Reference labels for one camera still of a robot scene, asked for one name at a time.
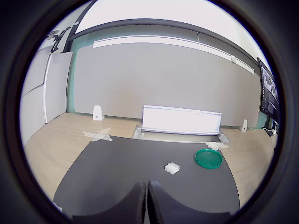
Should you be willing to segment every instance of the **computer screen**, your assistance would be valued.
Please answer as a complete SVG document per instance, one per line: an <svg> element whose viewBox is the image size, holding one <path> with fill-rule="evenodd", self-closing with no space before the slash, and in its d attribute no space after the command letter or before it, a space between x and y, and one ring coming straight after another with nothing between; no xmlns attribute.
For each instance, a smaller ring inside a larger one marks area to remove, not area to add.
<svg viewBox="0 0 299 224"><path fill-rule="evenodd" d="M261 106L260 111L270 116L279 123L278 93L274 82L274 76L264 65L261 59L257 58L261 71Z"/></svg>

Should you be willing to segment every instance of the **white tape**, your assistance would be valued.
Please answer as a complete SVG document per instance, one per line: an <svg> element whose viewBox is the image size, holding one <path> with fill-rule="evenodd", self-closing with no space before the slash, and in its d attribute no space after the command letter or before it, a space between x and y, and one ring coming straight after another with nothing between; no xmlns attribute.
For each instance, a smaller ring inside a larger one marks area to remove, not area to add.
<svg viewBox="0 0 299 224"><path fill-rule="evenodd" d="M219 142L207 142L206 145L215 151L217 151L219 148L230 148L229 146Z"/></svg>
<svg viewBox="0 0 299 224"><path fill-rule="evenodd" d="M59 207L58 205L56 205L55 202L53 202L53 204L56 206L56 208L58 208L62 212L62 208L61 207Z"/></svg>
<svg viewBox="0 0 299 224"><path fill-rule="evenodd" d="M112 141L113 139L107 135L110 132L111 128L106 128L101 130L99 133L92 133L92 132L85 132L84 133L85 137L93 138L91 141L98 141L98 140L106 140L106 141Z"/></svg>

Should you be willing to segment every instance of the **green lid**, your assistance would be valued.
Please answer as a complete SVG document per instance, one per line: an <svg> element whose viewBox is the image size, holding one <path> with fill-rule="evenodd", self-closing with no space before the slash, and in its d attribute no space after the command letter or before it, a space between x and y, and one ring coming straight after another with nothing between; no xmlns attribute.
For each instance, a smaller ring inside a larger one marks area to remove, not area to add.
<svg viewBox="0 0 299 224"><path fill-rule="evenodd" d="M204 168L216 169L222 164L223 157L217 151L206 148L195 154L195 161Z"/></svg>

